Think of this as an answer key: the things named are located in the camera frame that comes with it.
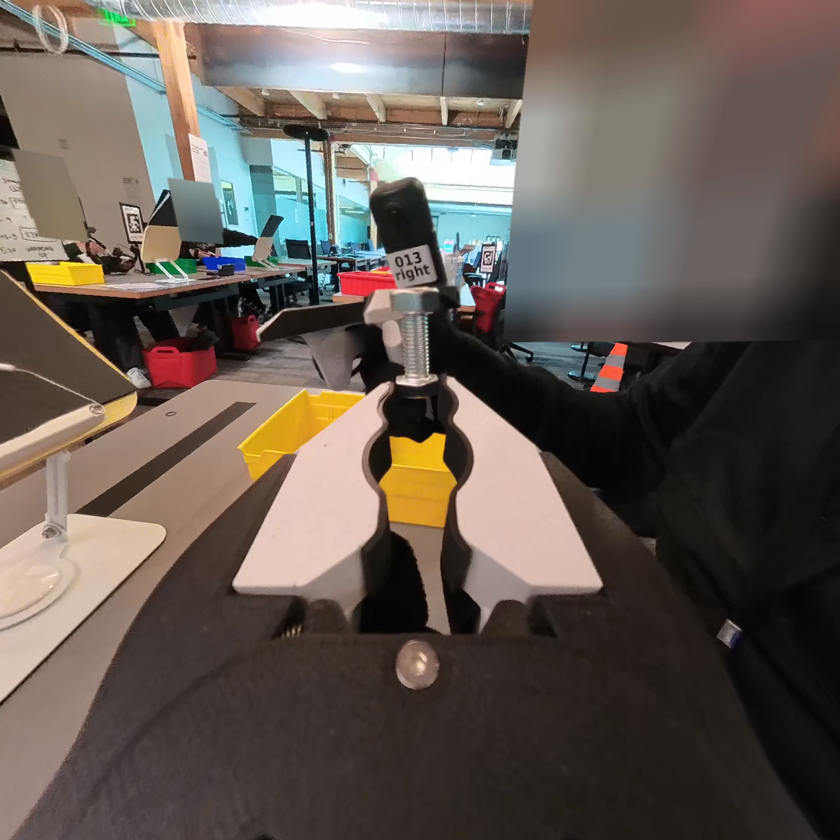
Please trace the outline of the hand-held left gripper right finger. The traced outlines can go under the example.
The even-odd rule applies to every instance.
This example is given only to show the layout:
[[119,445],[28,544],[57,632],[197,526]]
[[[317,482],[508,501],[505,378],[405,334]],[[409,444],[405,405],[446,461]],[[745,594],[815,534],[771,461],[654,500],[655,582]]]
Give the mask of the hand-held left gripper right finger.
[[448,500],[440,573],[453,634],[502,602],[593,595],[599,575],[538,447],[453,377],[438,394]]

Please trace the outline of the person's right hand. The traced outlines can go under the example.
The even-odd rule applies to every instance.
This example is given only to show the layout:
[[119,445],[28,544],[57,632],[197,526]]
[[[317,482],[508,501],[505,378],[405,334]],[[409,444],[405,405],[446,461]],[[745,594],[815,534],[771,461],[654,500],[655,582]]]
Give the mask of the person's right hand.
[[[545,436],[550,427],[541,416],[545,394],[536,375],[457,330],[445,315],[431,316],[427,326],[433,373],[456,379],[530,442],[542,450],[551,448],[550,438]],[[442,433],[437,400],[437,385],[429,396],[394,394],[385,405],[392,435],[422,443],[431,434]]]

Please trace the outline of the white folding stand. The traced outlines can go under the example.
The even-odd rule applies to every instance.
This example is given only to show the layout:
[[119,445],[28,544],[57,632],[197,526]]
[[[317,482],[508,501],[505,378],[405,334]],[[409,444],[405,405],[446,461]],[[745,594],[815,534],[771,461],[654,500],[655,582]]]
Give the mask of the white folding stand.
[[69,511],[68,447],[105,418],[88,403],[2,443],[2,476],[44,458],[46,488],[44,520],[2,546],[2,700],[165,540],[157,523]]

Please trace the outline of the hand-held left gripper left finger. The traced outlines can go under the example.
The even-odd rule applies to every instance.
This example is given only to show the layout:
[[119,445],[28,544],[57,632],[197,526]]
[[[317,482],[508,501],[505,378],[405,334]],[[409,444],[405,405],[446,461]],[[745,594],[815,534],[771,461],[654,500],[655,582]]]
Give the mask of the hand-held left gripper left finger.
[[383,405],[393,392],[379,385],[255,480],[281,482],[234,577],[237,593],[333,601],[351,617],[381,589],[391,550]]

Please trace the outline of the orange traffic cone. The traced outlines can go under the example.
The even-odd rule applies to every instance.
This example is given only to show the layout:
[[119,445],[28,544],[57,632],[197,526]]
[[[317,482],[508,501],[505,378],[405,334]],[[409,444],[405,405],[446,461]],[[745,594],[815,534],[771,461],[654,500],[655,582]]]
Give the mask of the orange traffic cone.
[[624,366],[627,357],[627,345],[615,342],[605,362],[591,386],[592,393],[617,393],[621,388]]

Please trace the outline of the small yellow bin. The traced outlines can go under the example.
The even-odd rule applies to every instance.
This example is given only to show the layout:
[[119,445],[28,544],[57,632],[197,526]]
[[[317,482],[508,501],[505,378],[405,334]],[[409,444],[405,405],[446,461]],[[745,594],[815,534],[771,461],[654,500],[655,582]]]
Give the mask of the small yellow bin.
[[105,283],[98,264],[60,261],[58,263],[27,262],[28,275],[36,285],[53,287],[88,287]]

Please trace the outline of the whiteboard with handwriting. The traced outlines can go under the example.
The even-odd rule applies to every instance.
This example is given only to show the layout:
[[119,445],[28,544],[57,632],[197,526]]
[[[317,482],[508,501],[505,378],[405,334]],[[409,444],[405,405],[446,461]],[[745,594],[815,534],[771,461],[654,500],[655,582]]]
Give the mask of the whiteboard with handwriting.
[[15,164],[1,160],[1,261],[59,262],[67,252],[58,239],[39,235]]

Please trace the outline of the person's right forearm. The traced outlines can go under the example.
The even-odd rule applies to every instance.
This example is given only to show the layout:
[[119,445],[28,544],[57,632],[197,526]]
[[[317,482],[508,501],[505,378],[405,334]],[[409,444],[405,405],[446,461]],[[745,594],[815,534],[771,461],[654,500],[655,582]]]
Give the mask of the person's right forearm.
[[697,414],[694,354],[683,350],[624,392],[576,391],[544,376],[518,428],[585,485],[616,494],[656,490],[669,451]]

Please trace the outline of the black office chair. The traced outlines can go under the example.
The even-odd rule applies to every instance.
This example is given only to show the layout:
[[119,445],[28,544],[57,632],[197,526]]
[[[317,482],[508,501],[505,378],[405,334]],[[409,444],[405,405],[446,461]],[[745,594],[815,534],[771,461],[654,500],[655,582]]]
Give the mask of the black office chair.
[[471,287],[470,294],[474,301],[473,333],[486,346],[514,361],[518,360],[515,351],[525,354],[526,362],[530,364],[534,353],[505,338],[507,290],[507,285],[498,281]]

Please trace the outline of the steel hex bolt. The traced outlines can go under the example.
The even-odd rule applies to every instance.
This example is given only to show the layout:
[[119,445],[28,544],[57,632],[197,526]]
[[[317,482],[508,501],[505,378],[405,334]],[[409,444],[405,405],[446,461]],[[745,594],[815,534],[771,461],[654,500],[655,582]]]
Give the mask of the steel hex bolt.
[[404,374],[432,374],[427,319],[439,310],[438,291],[432,288],[394,290],[402,294],[396,308],[402,312],[401,333]]

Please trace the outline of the silver ventilation duct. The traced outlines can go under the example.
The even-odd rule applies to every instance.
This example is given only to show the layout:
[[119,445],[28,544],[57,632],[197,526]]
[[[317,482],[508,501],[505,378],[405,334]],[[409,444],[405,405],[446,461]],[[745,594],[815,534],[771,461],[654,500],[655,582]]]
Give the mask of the silver ventilation duct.
[[532,1],[100,1],[127,18],[196,25],[527,35]]

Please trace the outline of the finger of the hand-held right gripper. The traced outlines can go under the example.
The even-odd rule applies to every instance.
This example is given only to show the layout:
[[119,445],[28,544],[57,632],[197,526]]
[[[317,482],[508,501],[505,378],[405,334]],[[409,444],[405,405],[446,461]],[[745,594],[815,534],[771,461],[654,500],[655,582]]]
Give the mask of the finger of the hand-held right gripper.
[[374,291],[364,306],[364,322],[377,328],[388,360],[403,364],[401,322],[403,313],[396,308],[400,291]]
[[324,330],[345,329],[364,320],[364,303],[322,303],[305,308],[283,308],[257,330],[260,342]]

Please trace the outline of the red storage bin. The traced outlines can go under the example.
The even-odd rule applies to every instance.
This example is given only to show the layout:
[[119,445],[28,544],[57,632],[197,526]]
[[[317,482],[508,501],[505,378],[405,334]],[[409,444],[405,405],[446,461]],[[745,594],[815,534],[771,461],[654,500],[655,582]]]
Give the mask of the red storage bin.
[[373,291],[396,289],[396,281],[389,269],[341,271],[340,294],[344,297],[365,298]]

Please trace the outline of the wooden pillar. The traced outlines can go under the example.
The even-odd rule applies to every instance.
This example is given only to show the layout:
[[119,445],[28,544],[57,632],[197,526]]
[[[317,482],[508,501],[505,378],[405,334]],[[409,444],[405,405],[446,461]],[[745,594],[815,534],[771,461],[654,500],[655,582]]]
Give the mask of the wooden pillar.
[[162,20],[153,21],[150,26],[161,63],[182,177],[186,181],[194,181],[196,172],[192,140],[201,137],[201,130],[184,25]]

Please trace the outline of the yellow storage bin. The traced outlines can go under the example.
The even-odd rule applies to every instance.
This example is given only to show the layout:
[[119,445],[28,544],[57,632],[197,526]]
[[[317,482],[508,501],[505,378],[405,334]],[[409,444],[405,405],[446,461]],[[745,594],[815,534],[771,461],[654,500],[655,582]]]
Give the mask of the yellow storage bin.
[[[352,406],[361,393],[302,390],[262,423],[238,447],[252,480],[281,457],[295,454]],[[391,437],[392,465],[381,480],[392,522],[441,529],[455,478],[444,462],[445,436],[422,443]]]

